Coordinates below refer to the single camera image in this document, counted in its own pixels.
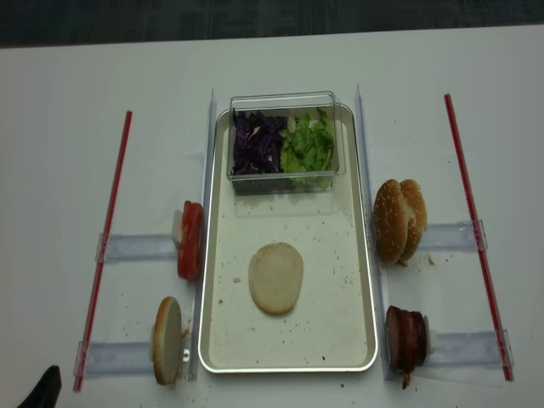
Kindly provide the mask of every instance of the red stick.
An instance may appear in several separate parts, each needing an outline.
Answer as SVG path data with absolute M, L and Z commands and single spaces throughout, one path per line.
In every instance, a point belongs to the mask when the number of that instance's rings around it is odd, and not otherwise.
M 119 146 L 119 156 L 117 157 L 116 173 L 113 178 L 113 185 L 111 186 L 110 203 L 108 204 L 108 213 L 105 216 L 105 224 L 103 236 L 107 236 L 111 231 L 111 222 L 113 221 L 113 211 L 116 207 L 117 191 L 119 190 L 119 181 L 121 180 L 122 162 L 125 158 L 125 151 L 127 150 L 128 132 L 130 130 L 130 122 L 132 121 L 133 113 L 127 110 L 125 116 L 125 126 L 122 130 L 121 146 Z M 104 261 L 96 263 L 96 270 L 94 271 L 94 283 L 93 290 L 91 291 L 91 300 L 88 305 L 87 322 L 85 323 L 85 332 L 83 333 L 83 346 L 80 351 L 81 366 L 80 373 L 83 374 L 85 368 L 84 356 L 88 351 L 88 342 L 91 340 L 91 331 L 93 330 L 94 311 L 96 310 L 96 301 L 99 295 L 100 280 L 102 279 L 102 270 L 104 269 Z M 74 392 L 79 392 L 82 389 L 83 376 L 76 377 L 74 382 Z
M 453 144 L 456 147 L 457 160 L 459 161 L 459 169 L 461 170 L 462 183 L 465 188 L 465 196 L 467 197 L 468 211 L 470 212 L 470 219 L 474 225 L 478 223 L 478 214 L 476 213 L 476 205 L 474 204 L 473 191 L 470 187 L 470 181 L 468 179 L 467 164 L 465 162 L 465 156 L 462 152 L 461 138 L 459 137 L 459 129 L 457 128 L 456 114 L 453 111 L 453 103 L 451 102 L 451 96 L 449 93 L 444 95 L 445 108 L 448 111 L 448 118 L 450 119 L 451 134 L 453 136 Z M 474 238 L 476 242 L 480 242 L 480 231 L 478 228 L 474 229 Z M 506 341 L 504 339 L 504 331 L 502 330 L 501 316 L 499 315 L 499 307 L 496 304 L 495 290 L 493 289 L 493 282 L 491 281 L 490 266 L 487 262 L 487 255 L 485 250 L 479 249 L 479 263 L 482 267 L 482 274 L 484 275 L 485 290 L 487 291 L 487 299 L 490 303 L 491 318 L 493 319 L 493 326 L 496 331 L 496 341 L 499 345 L 499 353 L 502 357 L 502 369 L 504 370 L 504 378 L 507 381 L 513 381 L 512 361 L 510 361 L 510 355 L 506 350 Z

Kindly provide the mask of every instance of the tomato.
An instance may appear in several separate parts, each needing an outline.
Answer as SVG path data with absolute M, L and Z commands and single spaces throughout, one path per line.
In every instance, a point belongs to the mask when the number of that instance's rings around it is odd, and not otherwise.
M 178 250 L 178 276 L 182 279 L 194 280 L 200 272 L 202 214 L 202 206 L 198 202 L 185 202 Z

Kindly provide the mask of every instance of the clear plastic box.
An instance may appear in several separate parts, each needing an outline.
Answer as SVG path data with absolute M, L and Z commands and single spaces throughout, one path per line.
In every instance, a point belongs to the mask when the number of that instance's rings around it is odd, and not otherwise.
M 326 112 L 329 121 L 329 130 L 334 140 L 330 168 L 322 171 L 300 173 L 234 173 L 235 118 L 241 112 L 246 112 L 246 117 L 249 117 L 252 113 L 257 114 L 258 111 L 264 116 L 289 117 L 290 115 L 294 115 L 295 117 L 303 118 L 305 115 L 309 115 L 310 126 L 312 126 L 317 122 L 320 115 L 317 108 Z M 336 102 L 334 94 L 329 91 L 234 97 L 230 101 L 227 178 L 232 183 L 235 194 L 271 194 L 331 189 L 335 176 L 345 171 L 342 124 L 339 115 L 339 104 Z

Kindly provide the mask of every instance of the bread slice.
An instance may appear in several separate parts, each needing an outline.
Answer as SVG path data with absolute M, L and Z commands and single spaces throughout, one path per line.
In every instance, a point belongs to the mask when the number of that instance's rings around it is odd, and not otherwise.
M 181 352 L 181 309 L 174 297 L 165 297 L 156 314 L 153 332 L 153 370 L 161 385 L 176 380 Z
M 419 184 L 388 180 L 374 202 L 377 250 L 384 264 L 407 261 L 417 250 L 427 227 L 427 209 Z
M 408 214 L 397 180 L 382 184 L 374 202 L 377 250 L 384 264 L 395 264 L 408 239 Z
M 285 242 L 260 248 L 249 263 L 249 290 L 266 313 L 283 315 L 297 302 L 303 279 L 303 259 Z
M 399 259 L 407 261 L 416 253 L 423 231 L 427 228 L 427 208 L 422 189 L 415 180 L 407 179 L 400 183 L 400 191 L 407 205 L 408 238 L 405 250 L 400 254 Z

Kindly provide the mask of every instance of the purple cabbage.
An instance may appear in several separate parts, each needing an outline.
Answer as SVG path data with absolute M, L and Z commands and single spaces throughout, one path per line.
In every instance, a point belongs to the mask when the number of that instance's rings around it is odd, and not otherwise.
M 280 173 L 280 151 L 286 128 L 285 116 L 265 116 L 257 111 L 247 116 L 233 112 L 236 126 L 233 174 Z

